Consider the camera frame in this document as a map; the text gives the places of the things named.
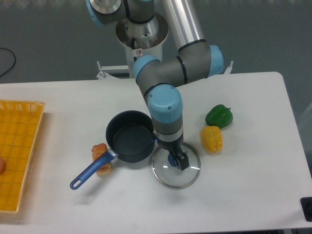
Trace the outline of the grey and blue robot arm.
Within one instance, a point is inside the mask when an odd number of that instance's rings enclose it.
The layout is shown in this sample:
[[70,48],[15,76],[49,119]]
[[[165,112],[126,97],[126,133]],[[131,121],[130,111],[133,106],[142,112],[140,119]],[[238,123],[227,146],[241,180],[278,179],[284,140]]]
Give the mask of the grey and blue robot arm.
[[152,0],[88,0],[94,22],[117,23],[116,35],[131,49],[130,76],[145,99],[158,145],[169,151],[180,170],[189,167],[183,142],[182,98],[177,90],[219,74],[223,55],[209,45],[191,0],[165,0],[160,20]]

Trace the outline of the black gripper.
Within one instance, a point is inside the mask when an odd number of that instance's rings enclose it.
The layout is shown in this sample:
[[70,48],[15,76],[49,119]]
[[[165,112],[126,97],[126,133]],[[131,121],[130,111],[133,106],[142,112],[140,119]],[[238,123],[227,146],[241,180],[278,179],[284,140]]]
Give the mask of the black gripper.
[[181,145],[183,143],[184,136],[181,135],[178,139],[174,141],[162,141],[156,139],[160,148],[169,151],[169,163],[172,167],[179,167],[181,171],[187,169],[189,165],[188,155],[185,152],[181,152]]

